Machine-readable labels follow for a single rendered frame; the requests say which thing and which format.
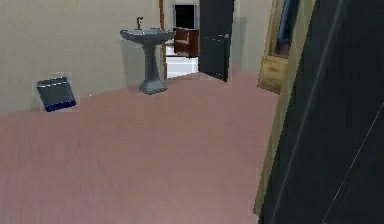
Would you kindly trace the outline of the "brown wooden cabinet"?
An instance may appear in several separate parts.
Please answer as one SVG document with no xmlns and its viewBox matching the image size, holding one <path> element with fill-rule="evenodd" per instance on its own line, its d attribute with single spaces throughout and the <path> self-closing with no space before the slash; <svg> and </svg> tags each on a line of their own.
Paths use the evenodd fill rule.
<svg viewBox="0 0 384 224">
<path fill-rule="evenodd" d="M 181 57 L 199 56 L 199 31 L 197 29 L 174 28 L 174 53 Z"/>
</svg>

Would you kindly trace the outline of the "dark window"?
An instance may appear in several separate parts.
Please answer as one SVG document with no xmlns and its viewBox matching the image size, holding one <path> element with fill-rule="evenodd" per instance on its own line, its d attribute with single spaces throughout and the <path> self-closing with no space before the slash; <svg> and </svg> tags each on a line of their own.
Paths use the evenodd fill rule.
<svg viewBox="0 0 384 224">
<path fill-rule="evenodd" d="M 177 28 L 195 28 L 195 6 L 194 5 L 175 5 L 174 20 Z"/>
</svg>

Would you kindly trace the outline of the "grey pedestal sink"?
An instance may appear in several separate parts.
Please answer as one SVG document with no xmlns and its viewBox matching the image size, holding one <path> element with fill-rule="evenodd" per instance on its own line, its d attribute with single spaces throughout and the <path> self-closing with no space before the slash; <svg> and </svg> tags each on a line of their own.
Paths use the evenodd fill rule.
<svg viewBox="0 0 384 224">
<path fill-rule="evenodd" d="M 148 95 L 161 93 L 167 90 L 160 79 L 156 59 L 156 47 L 174 38 L 175 33 L 171 30 L 160 28 L 121 30 L 123 39 L 140 44 L 145 55 L 145 78 L 139 89 Z"/>
</svg>

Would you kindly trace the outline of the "black room door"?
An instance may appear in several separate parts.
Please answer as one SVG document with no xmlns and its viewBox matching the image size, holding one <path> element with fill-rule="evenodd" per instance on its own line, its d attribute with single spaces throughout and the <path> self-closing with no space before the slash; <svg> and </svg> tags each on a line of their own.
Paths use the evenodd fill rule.
<svg viewBox="0 0 384 224">
<path fill-rule="evenodd" d="M 235 0 L 200 0 L 200 72 L 226 82 Z"/>
</svg>

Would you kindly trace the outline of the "black-door wooden wardrobe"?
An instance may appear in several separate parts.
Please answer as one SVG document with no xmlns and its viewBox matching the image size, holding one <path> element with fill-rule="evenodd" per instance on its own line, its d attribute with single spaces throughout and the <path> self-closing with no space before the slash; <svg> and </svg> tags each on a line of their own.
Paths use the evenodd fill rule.
<svg viewBox="0 0 384 224">
<path fill-rule="evenodd" d="M 302 0 L 257 224 L 384 224 L 384 0 Z"/>
</svg>

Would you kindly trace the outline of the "light wood open wardrobe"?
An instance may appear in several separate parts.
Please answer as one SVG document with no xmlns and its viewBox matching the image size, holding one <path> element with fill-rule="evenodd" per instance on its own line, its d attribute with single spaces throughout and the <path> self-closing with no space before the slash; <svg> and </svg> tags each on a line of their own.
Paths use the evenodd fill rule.
<svg viewBox="0 0 384 224">
<path fill-rule="evenodd" d="M 273 0 L 258 86 L 279 94 L 300 0 Z"/>
</svg>

